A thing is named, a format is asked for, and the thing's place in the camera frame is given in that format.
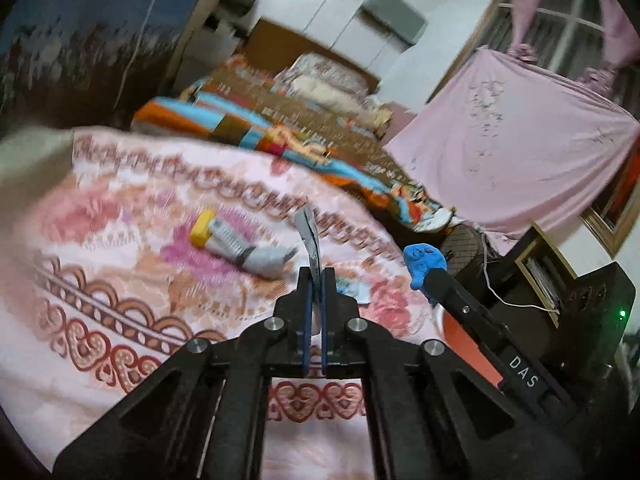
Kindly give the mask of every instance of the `white cable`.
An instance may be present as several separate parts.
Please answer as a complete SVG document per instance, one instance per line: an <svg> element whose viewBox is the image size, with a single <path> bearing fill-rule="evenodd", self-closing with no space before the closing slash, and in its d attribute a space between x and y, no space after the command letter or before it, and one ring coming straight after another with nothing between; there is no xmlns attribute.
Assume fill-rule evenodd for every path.
<svg viewBox="0 0 640 480"><path fill-rule="evenodd" d="M138 51L140 50L140 44L142 44L142 36L145 33L146 22L149 21L149 16L151 16L151 11L153 10L155 4L156 4L156 0L151 0L146 10L146 16L142 22L142 26L140 27L140 33L138 34L136 47L133 49L133 54L131 54L131 59L129 59L129 62L125 67L124 72L122 73L122 79L120 81L120 89L118 90L118 96L116 97L116 102L114 102L113 104L113 108L112 108L113 110L116 109L116 106L118 106L118 103L120 102L120 98L122 97L122 91L124 90L124 83L127 81L127 74L129 73L129 68L131 68L131 66L133 65L133 62L136 60L136 56L138 55Z"/></svg>
<svg viewBox="0 0 640 480"><path fill-rule="evenodd" d="M496 298L498 298L498 300L501 301L503 304L508 305L508 306L517 306L519 308L536 308L538 310L544 310L545 312L553 312L554 314L558 314L559 315L560 312L558 312L556 309L549 310L548 308L545 308L545 307L539 306L539 305L518 305L518 304L514 304L514 303L507 303L500 296L498 296L498 293L495 290L493 290L493 288L491 286L491 283L489 282L489 273L486 270L487 265L488 265L488 261L487 261L488 249L486 247L486 241L484 240L484 238L486 237L486 233L484 232L484 229L482 229L480 226L476 225L474 227L480 231L480 239L482 240L482 249L484 251L483 262L482 262L482 271L484 272L484 278L486 280L486 286L494 294L494 296Z"/></svg>

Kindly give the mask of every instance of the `screw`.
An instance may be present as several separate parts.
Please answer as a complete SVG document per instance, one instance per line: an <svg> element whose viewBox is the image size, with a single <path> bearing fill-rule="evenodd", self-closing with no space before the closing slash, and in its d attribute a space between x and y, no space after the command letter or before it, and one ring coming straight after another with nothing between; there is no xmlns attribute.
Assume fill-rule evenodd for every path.
<svg viewBox="0 0 640 480"><path fill-rule="evenodd" d="M192 339L187 343L187 350L192 354L202 354L209 346L209 341L201 337Z"/></svg>
<svg viewBox="0 0 640 480"><path fill-rule="evenodd" d="M424 351L427 352L427 354L436 357L438 355L444 354L444 345L442 341L438 341L437 339L429 339L424 343Z"/></svg>
<svg viewBox="0 0 640 480"><path fill-rule="evenodd" d="M279 317L270 317L264 322L264 327L272 332L277 332L284 326L284 321Z"/></svg>
<svg viewBox="0 0 640 480"><path fill-rule="evenodd" d="M352 317L347 326L353 332L364 332L367 329L367 322L361 317Z"/></svg>

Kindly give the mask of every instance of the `wooden headboard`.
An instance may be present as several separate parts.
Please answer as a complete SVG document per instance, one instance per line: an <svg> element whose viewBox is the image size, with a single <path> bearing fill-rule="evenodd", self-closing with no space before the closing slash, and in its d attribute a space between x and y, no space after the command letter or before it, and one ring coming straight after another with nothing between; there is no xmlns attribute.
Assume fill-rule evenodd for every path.
<svg viewBox="0 0 640 480"><path fill-rule="evenodd" d="M249 35L244 54L249 63L261 70L276 74L290 67L303 54L315 52L337 61L362 74L371 93L376 91L380 79L371 75L354 62L344 59L332 50L305 38L277 23L261 18Z"/></svg>

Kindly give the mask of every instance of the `wooden window frame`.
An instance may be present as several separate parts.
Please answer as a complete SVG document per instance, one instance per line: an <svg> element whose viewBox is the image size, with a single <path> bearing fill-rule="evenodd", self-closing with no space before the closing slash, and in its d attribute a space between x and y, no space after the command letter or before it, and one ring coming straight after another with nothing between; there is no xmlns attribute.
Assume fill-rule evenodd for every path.
<svg viewBox="0 0 640 480"><path fill-rule="evenodd" d="M494 15L500 7L500 3L502 0L491 0L488 7L486 8L484 14L481 16L476 28L473 33L467 40L465 46L460 50L456 59L451 63L449 69L442 77L436 88L433 90L429 99L427 100L427 104L432 101L434 97L442 90L445 85L450 81L450 79L458 72L460 67L462 67L463 63L468 59L469 55L472 53L476 44L485 33L486 28L492 22ZM577 23L582 22L583 20L576 19L574 20ZM629 200L626 204L626 207L622 214L620 215L620 219L616 223L615 228L611 229L609 225L596 213L596 211L590 207L582 214L582 221L587 226L589 231L598 239L600 244L604 247L611 258L615 258L618 254L618 251L624 244L626 238L629 236L629 233L633 229L636 224L636 220L638 219L638 215L640 214L640 181L636 183L634 191L631 193Z"/></svg>

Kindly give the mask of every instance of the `window frame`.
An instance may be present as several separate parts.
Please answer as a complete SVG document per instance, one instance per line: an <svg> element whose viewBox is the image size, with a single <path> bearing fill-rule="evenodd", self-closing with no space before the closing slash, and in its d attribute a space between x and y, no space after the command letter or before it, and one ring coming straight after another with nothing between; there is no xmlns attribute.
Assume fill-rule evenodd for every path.
<svg viewBox="0 0 640 480"><path fill-rule="evenodd" d="M555 10L542 9L539 7L536 12L542 12L543 14L550 14L553 16L559 16L562 19L567 20L562 32L561 39L559 41L556 52L553 54L552 60L549 63L548 70L550 72L557 72L562 64L562 60L566 55L566 50L570 47L574 38L574 33L578 26L584 25L594 28L595 30L603 31L602 25L590 22L580 18L580 10L582 9L582 3L584 0L573 0L572 8L569 14L565 12L557 12ZM436 88L433 90L426 104L430 103L434 97L444 88L444 86L450 81L450 79L456 74L456 72L462 67L465 61L469 58L471 53L476 47L476 44L484 36L487 27L489 27L494 19L495 13L499 7L512 8L513 4L504 3L503 0L491 0L484 14L481 16L476 28L467 40L465 46L460 50L456 59L453 60L449 69L442 77ZM615 227L612 229L609 225L600 217L593 207L587 208L582 213L581 218L583 223L587 226L589 231L598 239L600 244L604 247L611 258L615 258L622 245L625 243L629 233L633 229L638 215L640 214L640 178L636 182L636 186L625 205L625 208L618 219Z"/></svg>

